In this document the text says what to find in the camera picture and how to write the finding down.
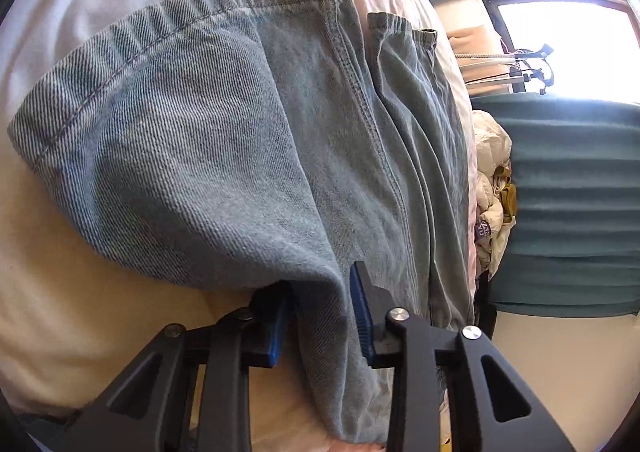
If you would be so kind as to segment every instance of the denim fabric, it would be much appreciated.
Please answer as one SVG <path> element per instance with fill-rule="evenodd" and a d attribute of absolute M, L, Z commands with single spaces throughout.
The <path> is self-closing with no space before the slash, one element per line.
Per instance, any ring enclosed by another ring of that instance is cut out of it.
<path fill-rule="evenodd" d="M 384 441 L 391 374 L 360 353 L 348 270 L 457 329 L 466 147 L 434 32 L 352 0 L 165 0 L 46 74 L 9 132 L 93 248 L 201 289 L 280 279 L 332 434 Z"/>

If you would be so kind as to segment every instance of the blue gripper pad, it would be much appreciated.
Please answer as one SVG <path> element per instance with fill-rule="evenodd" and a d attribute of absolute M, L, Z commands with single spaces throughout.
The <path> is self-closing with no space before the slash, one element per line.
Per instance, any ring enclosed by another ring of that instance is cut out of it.
<path fill-rule="evenodd" d="M 260 322 L 261 331 L 254 339 L 245 339 L 243 351 L 252 353 L 254 367 L 276 365 L 293 310 L 292 299 L 291 287 L 285 281 L 260 288 L 252 295 L 249 310 Z"/>
<path fill-rule="evenodd" d="M 387 289 L 373 285 L 363 261 L 351 265 L 349 289 L 362 355 L 372 366 L 377 354 L 375 339 L 384 334 L 386 314 L 395 307 L 394 299 Z"/>
<path fill-rule="evenodd" d="M 360 338 L 362 356 L 366 358 L 368 365 L 372 365 L 376 352 L 373 347 L 373 321 L 371 320 L 371 312 L 369 311 L 369 304 L 367 304 L 367 297 L 364 293 L 362 278 L 360 276 L 360 271 L 363 269 L 366 273 L 367 269 L 364 267 L 362 261 L 356 261 L 351 265 L 351 269 L 349 270 L 349 290 L 351 292 L 353 313 L 356 317 L 356 325 L 358 326 L 358 337 Z"/>

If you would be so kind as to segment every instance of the bed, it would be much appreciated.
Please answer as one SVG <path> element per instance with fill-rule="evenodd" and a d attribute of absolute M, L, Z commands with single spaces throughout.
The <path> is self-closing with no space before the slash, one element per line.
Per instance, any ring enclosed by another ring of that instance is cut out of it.
<path fill-rule="evenodd" d="M 65 417 L 90 403 L 168 323 L 214 323 L 250 291 L 216 295 L 158 283 L 110 263 L 80 238 L 14 152 L 5 133 L 25 94 L 60 59 L 121 17 L 159 0 L 16 0 L 0 26 L 0 385 L 17 412 Z M 471 106 L 444 28 L 428 0 L 355 0 L 441 33 L 441 63 L 462 123 L 470 184 L 468 285 L 475 262 L 476 155 Z M 368 448 L 328 435 L 289 342 L 274 371 L 251 375 L 254 450 Z"/>

